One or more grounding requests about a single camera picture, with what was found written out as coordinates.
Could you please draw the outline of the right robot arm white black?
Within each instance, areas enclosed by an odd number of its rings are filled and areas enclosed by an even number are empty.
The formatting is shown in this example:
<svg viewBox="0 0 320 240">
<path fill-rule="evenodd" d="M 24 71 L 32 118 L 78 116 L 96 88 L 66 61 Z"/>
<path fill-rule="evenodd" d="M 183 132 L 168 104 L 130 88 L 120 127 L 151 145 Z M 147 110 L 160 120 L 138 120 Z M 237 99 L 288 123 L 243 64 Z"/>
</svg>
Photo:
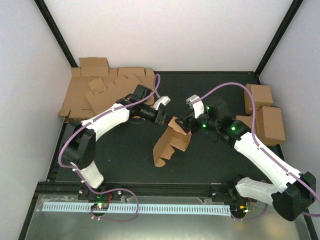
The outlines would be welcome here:
<svg viewBox="0 0 320 240">
<path fill-rule="evenodd" d="M 200 129 L 213 131 L 219 141 L 249 159 L 270 180 L 265 183 L 243 177 L 228 187 L 230 200 L 238 202 L 250 198 L 263 202 L 292 222 L 306 214 L 307 208 L 319 198 L 315 176 L 310 172 L 301 173 L 279 158 L 258 139 L 253 129 L 231 117 L 223 100 L 205 105 L 199 96 L 192 95 L 186 99 L 186 104 L 189 112 L 175 121 L 185 133 L 194 134 Z"/>
</svg>

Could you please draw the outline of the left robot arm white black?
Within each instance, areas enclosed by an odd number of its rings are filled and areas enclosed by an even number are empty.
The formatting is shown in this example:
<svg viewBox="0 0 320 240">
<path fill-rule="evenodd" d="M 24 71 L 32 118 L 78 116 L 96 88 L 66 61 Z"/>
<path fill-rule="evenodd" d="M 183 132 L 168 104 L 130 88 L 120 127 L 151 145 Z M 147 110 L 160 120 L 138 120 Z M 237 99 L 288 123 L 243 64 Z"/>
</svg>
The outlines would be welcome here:
<svg viewBox="0 0 320 240">
<path fill-rule="evenodd" d="M 73 120 L 66 126 L 63 145 L 58 155 L 58 163 L 63 168 L 71 168 L 79 173 L 83 182 L 90 186 L 89 193 L 97 200 L 108 192 L 103 175 L 95 163 L 96 142 L 114 127 L 134 117 L 140 117 L 155 125 L 164 124 L 167 114 L 160 106 L 170 102 L 168 96 L 160 96 L 153 105 L 147 100 L 156 93 L 144 85 L 137 85 L 133 93 L 120 98 L 109 109 L 83 121 Z"/>
</svg>

